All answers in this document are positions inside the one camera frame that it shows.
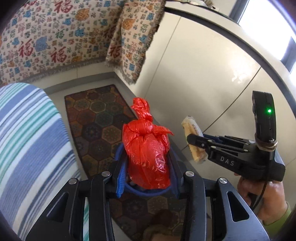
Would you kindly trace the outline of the right hand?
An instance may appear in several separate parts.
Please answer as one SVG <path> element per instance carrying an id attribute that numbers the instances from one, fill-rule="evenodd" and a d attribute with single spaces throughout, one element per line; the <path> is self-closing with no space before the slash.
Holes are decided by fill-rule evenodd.
<path id="1" fill-rule="evenodd" d="M 237 190 L 247 204 L 251 204 L 248 193 L 260 195 L 264 188 L 264 182 L 255 182 L 240 177 Z M 282 182 L 267 182 L 262 196 L 262 205 L 257 213 L 265 225 L 270 225 L 280 220 L 287 212 L 288 204 L 285 200 L 285 191 Z"/>

